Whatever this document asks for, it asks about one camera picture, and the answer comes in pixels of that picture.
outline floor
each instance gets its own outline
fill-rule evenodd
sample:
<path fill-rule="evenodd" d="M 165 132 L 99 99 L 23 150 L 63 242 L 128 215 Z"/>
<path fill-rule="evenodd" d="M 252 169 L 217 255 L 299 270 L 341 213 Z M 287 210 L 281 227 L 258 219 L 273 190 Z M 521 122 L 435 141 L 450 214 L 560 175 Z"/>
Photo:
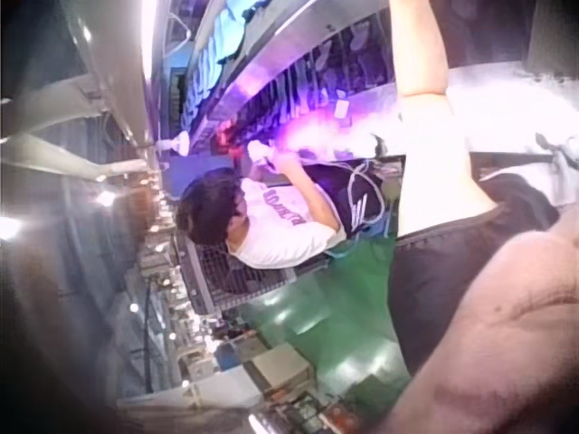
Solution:
<path fill-rule="evenodd" d="M 361 241 L 316 275 L 253 300 L 242 314 L 268 344 L 289 342 L 315 367 L 320 390 L 383 410 L 408 382 L 386 307 L 394 241 Z"/>

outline person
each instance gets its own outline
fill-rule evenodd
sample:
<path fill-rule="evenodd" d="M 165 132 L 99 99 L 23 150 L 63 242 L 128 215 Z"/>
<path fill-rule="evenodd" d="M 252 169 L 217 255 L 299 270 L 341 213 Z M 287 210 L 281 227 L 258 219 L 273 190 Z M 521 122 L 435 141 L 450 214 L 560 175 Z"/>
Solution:
<path fill-rule="evenodd" d="M 579 207 L 508 240 L 376 434 L 579 432 Z"/>
<path fill-rule="evenodd" d="M 413 381 L 378 432 L 550 429 L 579 396 L 577 210 L 560 218 L 545 165 L 471 177 L 430 0 L 390 13 L 407 154 L 388 304 Z"/>
<path fill-rule="evenodd" d="M 218 245 L 254 269 L 295 267 L 352 239 L 364 222 L 380 217 L 381 181 L 344 167 L 304 167 L 296 153 L 276 151 L 271 162 L 289 181 L 260 182 L 253 167 L 243 179 L 230 168 L 207 172 L 185 189 L 176 226 L 195 243 Z"/>

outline metal bar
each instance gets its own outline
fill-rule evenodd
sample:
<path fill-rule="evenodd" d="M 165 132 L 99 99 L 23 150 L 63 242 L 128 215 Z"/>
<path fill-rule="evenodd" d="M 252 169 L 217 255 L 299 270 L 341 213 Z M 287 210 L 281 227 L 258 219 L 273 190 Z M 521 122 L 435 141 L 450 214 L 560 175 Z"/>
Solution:
<path fill-rule="evenodd" d="M 2 137 L 31 133 L 107 110 L 94 79 L 84 74 L 25 93 L 2 105 Z"/>
<path fill-rule="evenodd" d="M 147 170 L 145 160 L 97 165 L 46 140 L 28 134 L 11 138 L 2 145 L 1 149 L 3 163 L 91 181 L 102 176 L 146 172 Z"/>
<path fill-rule="evenodd" d="M 205 280 L 203 271 L 201 270 L 201 262 L 199 261 L 199 255 L 197 254 L 197 249 L 192 241 L 186 240 L 187 251 L 189 252 L 189 260 L 191 261 L 191 266 L 193 267 L 193 272 L 195 274 L 195 280 L 197 281 L 197 287 L 201 292 L 201 297 L 205 303 L 207 309 L 207 315 L 211 315 L 216 312 L 215 304 L 209 293 L 209 287 Z"/>
<path fill-rule="evenodd" d="M 151 380 L 151 351 L 149 343 L 149 330 L 148 330 L 148 316 L 151 307 L 151 282 L 147 282 L 147 294 L 145 296 L 145 324 L 143 327 L 143 364 L 145 365 L 145 392 L 153 393 L 153 383 Z"/>

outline fluorescent light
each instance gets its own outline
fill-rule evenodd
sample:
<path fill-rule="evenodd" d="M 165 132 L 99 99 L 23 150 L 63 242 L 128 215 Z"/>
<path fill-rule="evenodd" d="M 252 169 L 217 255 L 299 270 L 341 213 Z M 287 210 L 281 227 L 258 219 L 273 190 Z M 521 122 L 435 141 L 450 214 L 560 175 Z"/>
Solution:
<path fill-rule="evenodd" d="M 82 26 L 82 34 L 84 36 L 84 39 L 87 40 L 87 42 L 92 41 L 92 33 L 90 32 L 89 28 L 86 25 Z"/>
<path fill-rule="evenodd" d="M 250 414 L 249 422 L 255 434 L 270 434 L 270 432 L 267 431 L 263 425 L 261 425 L 261 422 L 258 421 L 255 415 Z"/>
<path fill-rule="evenodd" d="M 100 203 L 102 206 L 110 207 L 115 202 L 117 195 L 113 192 L 102 192 L 97 197 L 97 202 Z"/>
<path fill-rule="evenodd" d="M 312 6 L 315 2 L 316 0 L 309 0 L 305 5 L 298 9 L 298 11 L 292 15 L 289 20 L 286 20 L 286 22 L 280 26 L 280 28 L 275 32 L 275 36 L 286 30 L 306 9 Z"/>
<path fill-rule="evenodd" d="M 11 240 L 22 228 L 22 222 L 9 217 L 0 217 L 0 239 Z"/>
<path fill-rule="evenodd" d="M 143 56 L 143 74 L 150 81 L 153 75 L 153 37 L 157 15 L 157 0 L 142 0 L 141 8 L 141 51 Z"/>

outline ceiling light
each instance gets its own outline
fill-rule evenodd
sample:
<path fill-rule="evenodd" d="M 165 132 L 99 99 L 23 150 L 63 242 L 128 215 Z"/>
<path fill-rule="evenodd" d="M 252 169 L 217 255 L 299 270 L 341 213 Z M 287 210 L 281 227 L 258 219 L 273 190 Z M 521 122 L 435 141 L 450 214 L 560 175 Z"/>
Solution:
<path fill-rule="evenodd" d="M 109 208 L 115 202 L 117 195 L 113 192 L 102 192 L 97 197 L 97 202 L 100 203 L 102 206 L 106 206 Z"/>
<path fill-rule="evenodd" d="M 11 219 L 9 217 L 0 217 L 0 239 L 10 240 L 16 236 L 16 234 L 22 228 L 22 222 L 16 219 Z"/>
<path fill-rule="evenodd" d="M 87 40 L 87 42 L 92 41 L 92 33 L 86 25 L 82 27 L 82 35 L 84 36 L 84 39 Z"/>
<path fill-rule="evenodd" d="M 153 75 L 153 37 L 157 15 L 157 0 L 142 0 L 141 6 L 141 55 L 143 74 L 150 81 Z"/>
<path fill-rule="evenodd" d="M 250 415 L 249 422 L 255 434 L 269 434 L 269 431 L 258 421 L 254 414 Z"/>

